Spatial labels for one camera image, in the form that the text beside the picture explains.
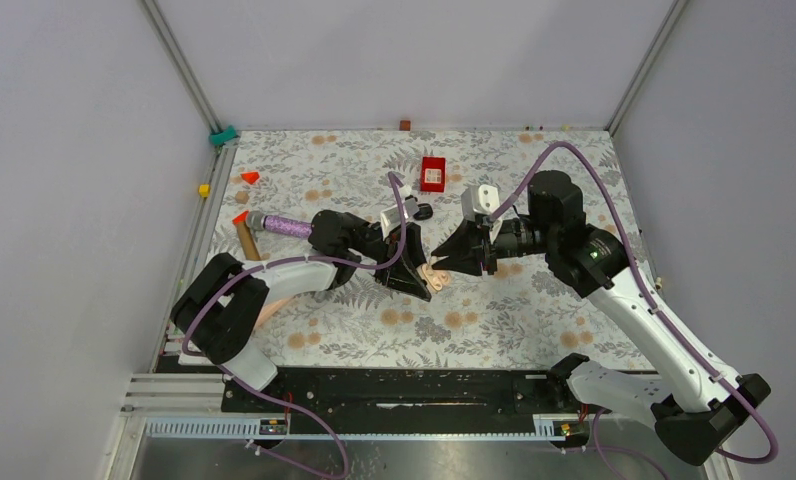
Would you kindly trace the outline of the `beige earbud charging case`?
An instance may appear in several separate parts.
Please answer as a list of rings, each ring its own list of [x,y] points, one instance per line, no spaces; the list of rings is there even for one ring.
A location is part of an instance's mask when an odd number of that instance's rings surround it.
[[[427,263],[420,265],[417,268],[417,273],[432,294],[441,292],[452,282],[451,274],[448,271],[435,270]]]

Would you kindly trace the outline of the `black earbud charging case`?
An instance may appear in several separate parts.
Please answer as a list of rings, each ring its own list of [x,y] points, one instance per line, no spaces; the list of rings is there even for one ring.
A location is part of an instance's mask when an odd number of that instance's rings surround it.
[[[413,214],[413,218],[417,221],[424,221],[433,217],[433,208],[428,203],[420,203],[417,205],[418,209]]]

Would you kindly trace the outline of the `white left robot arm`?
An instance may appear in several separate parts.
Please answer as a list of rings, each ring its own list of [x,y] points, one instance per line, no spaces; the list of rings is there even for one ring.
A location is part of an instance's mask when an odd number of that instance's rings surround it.
[[[310,254],[245,263],[229,253],[212,257],[170,311],[184,334],[185,351],[202,355],[246,386],[246,398],[262,411],[283,401],[277,366],[251,335],[269,305],[299,294],[337,289],[357,270],[377,284],[428,301],[432,289],[419,269],[427,260],[421,229],[408,218],[394,227],[350,213],[323,210],[312,222]]]

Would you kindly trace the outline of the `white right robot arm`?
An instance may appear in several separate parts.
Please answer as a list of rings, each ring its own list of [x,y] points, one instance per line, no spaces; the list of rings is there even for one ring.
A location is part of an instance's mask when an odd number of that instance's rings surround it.
[[[554,277],[611,319],[648,359],[647,381],[571,354],[548,372],[547,396],[557,410],[606,408],[652,428],[680,460],[700,466],[771,392],[756,374],[740,374],[707,349],[660,299],[614,234],[590,224],[583,194],[556,170],[536,173],[528,210],[494,217],[498,191],[468,187],[463,219],[436,250],[436,268],[493,274],[502,259],[540,255]]]

